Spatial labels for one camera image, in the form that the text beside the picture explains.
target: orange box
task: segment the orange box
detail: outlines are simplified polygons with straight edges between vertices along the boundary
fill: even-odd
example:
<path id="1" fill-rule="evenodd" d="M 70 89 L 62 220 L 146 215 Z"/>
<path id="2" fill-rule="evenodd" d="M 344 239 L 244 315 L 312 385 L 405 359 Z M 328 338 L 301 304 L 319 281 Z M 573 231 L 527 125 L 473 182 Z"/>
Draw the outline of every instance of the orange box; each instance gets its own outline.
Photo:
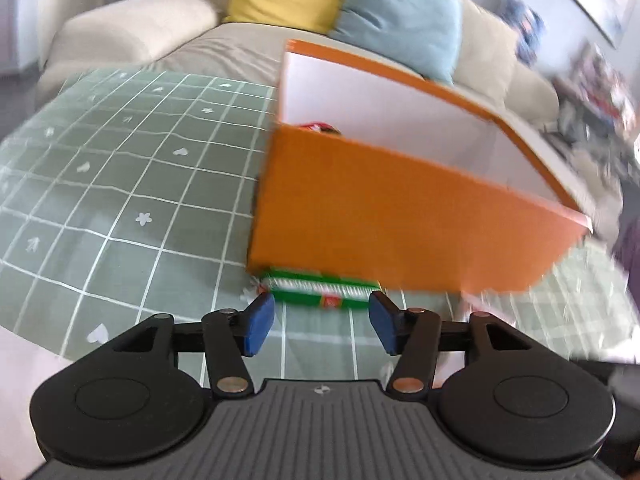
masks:
<path id="1" fill-rule="evenodd" d="M 526 290 L 591 225 L 498 116 L 449 89 L 291 41 L 248 270 L 388 288 Z M 342 136 L 297 128 L 323 122 Z"/>

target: heart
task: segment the heart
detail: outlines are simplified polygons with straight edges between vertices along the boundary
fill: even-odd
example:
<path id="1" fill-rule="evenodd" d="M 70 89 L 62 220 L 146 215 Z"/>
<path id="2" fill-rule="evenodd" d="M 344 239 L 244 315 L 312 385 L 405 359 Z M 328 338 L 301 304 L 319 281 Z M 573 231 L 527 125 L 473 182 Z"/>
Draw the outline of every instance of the heart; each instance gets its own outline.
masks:
<path id="1" fill-rule="evenodd" d="M 109 340 L 107 327 L 100 323 L 100 325 L 95 327 L 94 331 L 86 337 L 86 340 L 89 343 L 100 343 L 101 345 L 104 345 Z"/>

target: table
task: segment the table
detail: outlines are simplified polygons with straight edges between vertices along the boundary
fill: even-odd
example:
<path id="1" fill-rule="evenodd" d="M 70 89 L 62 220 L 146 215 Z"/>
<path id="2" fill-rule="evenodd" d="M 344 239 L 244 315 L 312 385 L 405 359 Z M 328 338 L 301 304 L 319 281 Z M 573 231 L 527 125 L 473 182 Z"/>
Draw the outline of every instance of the table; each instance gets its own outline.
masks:
<path id="1" fill-rule="evenodd" d="M 0 146 L 0 324 L 76 360 L 158 312 L 242 309 L 255 179 L 274 89 L 100 69 L 69 81 Z M 625 279 L 592 243 L 525 294 L 484 295 L 558 353 L 598 354 L 638 325 Z M 457 294 L 390 291 L 452 319 Z M 392 362 L 363 310 L 281 304 L 254 382 L 379 378 Z M 180 368 L 203 384 L 202 356 Z"/>

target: couch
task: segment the couch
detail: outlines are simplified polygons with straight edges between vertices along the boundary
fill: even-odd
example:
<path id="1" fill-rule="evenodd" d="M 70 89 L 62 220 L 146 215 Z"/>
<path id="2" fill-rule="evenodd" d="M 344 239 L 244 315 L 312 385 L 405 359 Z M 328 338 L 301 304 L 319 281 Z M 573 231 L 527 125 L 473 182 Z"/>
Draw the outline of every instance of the couch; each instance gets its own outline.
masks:
<path id="1" fill-rule="evenodd" d="M 53 41 L 38 84 L 38 102 L 51 100 L 68 77 L 107 66 L 201 73 L 276 86 L 280 59 L 290 39 L 339 48 L 412 73 L 385 57 L 320 34 L 254 23 L 222 23 L 228 1 L 124 0 L 72 18 Z M 583 212 L 596 214 L 585 184 L 536 129 L 558 118 L 558 96 L 546 79 L 517 63 L 504 106 L 456 83 L 455 78 L 453 88 L 505 119 Z"/>

